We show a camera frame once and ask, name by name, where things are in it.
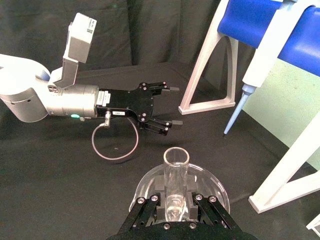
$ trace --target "white stand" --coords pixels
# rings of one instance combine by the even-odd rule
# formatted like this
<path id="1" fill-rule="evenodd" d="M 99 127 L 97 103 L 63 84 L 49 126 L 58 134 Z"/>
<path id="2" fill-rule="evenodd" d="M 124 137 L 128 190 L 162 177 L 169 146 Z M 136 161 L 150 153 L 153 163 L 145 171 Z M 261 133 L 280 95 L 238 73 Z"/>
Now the white stand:
<path id="1" fill-rule="evenodd" d="M 320 214 L 315 217 L 307 226 L 307 229 L 312 229 L 320 237 Z"/>
<path id="2" fill-rule="evenodd" d="M 265 212 L 320 190 L 320 171 L 288 182 L 320 147 L 320 112 L 265 179 L 249 202 L 257 213 Z"/>
<path id="3" fill-rule="evenodd" d="M 215 109 L 222 109 L 233 107 L 235 103 L 236 90 L 236 76 L 237 76 L 237 59 L 238 59 L 238 41 L 231 37 L 225 36 L 218 32 L 218 26 L 225 15 L 229 0 L 221 0 L 208 33 L 205 37 L 203 46 L 201 48 L 199 57 L 193 69 L 190 81 L 184 93 L 182 102 L 179 106 L 179 112 L 182 115 L 210 111 Z M 228 60 L 228 75 L 227 75 L 227 93 L 224 99 L 206 101 L 190 104 L 191 99 L 195 93 L 197 84 L 201 74 L 221 38 L 227 38 L 227 60 Z"/>

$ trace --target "glass cylinder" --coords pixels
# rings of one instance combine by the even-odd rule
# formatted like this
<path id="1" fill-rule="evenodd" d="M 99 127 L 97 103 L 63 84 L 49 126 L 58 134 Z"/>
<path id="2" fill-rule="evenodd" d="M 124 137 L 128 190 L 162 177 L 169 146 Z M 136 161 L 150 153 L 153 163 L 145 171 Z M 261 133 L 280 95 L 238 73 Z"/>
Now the glass cylinder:
<path id="1" fill-rule="evenodd" d="M 181 147 L 171 147 L 164 152 L 165 219 L 181 221 L 187 195 L 189 153 Z"/>

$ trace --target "metal bolt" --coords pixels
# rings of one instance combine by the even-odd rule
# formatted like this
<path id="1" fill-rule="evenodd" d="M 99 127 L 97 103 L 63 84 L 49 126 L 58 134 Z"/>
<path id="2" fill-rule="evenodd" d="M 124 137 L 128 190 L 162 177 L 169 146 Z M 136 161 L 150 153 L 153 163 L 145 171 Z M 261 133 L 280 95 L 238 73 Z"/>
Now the metal bolt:
<path id="1" fill-rule="evenodd" d="M 157 195 L 151 196 L 151 201 L 153 202 L 158 201 L 158 196 Z"/>
<path id="2" fill-rule="evenodd" d="M 197 224 L 195 222 L 190 222 L 189 228 L 195 229 L 197 227 Z"/>
<path id="3" fill-rule="evenodd" d="M 212 203 L 215 203 L 217 201 L 217 197 L 216 196 L 210 196 L 209 197 L 209 201 Z"/>
<path id="4" fill-rule="evenodd" d="M 138 204 L 143 204 L 145 202 L 145 200 L 146 199 L 144 197 L 139 197 L 137 202 L 138 202 Z"/>
<path id="5" fill-rule="evenodd" d="M 197 199 L 198 201 L 200 201 L 200 200 L 202 200 L 202 195 L 201 194 L 197 194 L 196 196 L 195 196 L 195 199 Z"/>
<path id="6" fill-rule="evenodd" d="M 165 230 L 168 230 L 169 228 L 170 228 L 170 223 L 165 223 L 165 224 L 163 224 L 163 228 L 165 229 Z"/>

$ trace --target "black cloth backdrop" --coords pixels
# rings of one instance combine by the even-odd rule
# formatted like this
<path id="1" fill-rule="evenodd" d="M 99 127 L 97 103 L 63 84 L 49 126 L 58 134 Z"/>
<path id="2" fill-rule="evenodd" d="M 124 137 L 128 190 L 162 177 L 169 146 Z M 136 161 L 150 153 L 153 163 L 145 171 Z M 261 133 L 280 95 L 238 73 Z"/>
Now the black cloth backdrop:
<path id="1" fill-rule="evenodd" d="M 69 23 L 76 13 L 97 20 L 89 57 L 79 70 L 179 62 L 192 68 L 219 0 L 2 0 L 0 53 L 35 60 L 52 71 L 62 65 Z M 254 49 L 239 46 L 237 99 Z M 224 95 L 222 40 L 203 73 Z"/>

